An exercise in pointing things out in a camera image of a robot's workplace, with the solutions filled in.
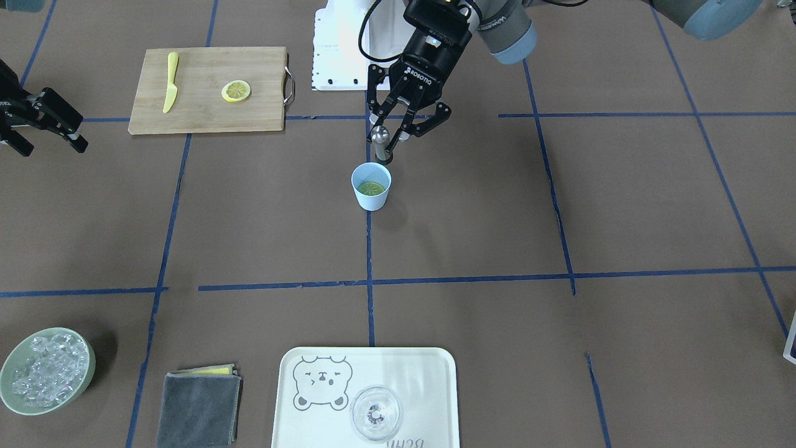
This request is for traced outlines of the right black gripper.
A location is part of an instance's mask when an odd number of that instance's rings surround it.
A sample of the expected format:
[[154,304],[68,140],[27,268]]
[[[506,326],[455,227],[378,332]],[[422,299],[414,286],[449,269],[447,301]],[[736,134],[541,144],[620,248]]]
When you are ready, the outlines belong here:
[[43,88],[34,105],[31,98],[31,93],[20,85],[17,74],[1,60],[1,143],[22,157],[29,157],[34,145],[15,131],[14,126],[42,129],[43,125],[65,139],[77,153],[85,153],[88,140],[81,135],[83,115],[53,88]]

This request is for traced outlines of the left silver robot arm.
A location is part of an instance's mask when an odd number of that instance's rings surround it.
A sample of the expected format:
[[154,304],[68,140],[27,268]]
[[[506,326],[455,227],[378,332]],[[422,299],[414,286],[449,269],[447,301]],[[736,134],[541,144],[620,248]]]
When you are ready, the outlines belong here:
[[683,33],[710,42],[730,34],[758,11],[759,1],[398,1],[391,18],[409,29],[400,50],[377,57],[364,48],[364,37],[383,37],[386,27],[371,22],[380,1],[364,12],[358,49],[369,61],[366,104],[371,125],[368,142],[376,162],[389,164],[398,144],[420,138],[450,117],[443,89],[469,43],[478,37],[498,63],[527,59],[540,37],[553,26],[537,19],[565,16],[600,18],[623,7],[650,9]]

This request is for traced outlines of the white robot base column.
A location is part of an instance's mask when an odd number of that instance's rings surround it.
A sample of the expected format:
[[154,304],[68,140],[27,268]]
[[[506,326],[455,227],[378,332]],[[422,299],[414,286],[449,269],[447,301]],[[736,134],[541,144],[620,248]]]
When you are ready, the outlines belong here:
[[316,91],[363,91],[373,59],[389,67],[414,28],[403,18],[406,1],[381,1],[363,24],[372,1],[328,1],[315,12],[311,86]]

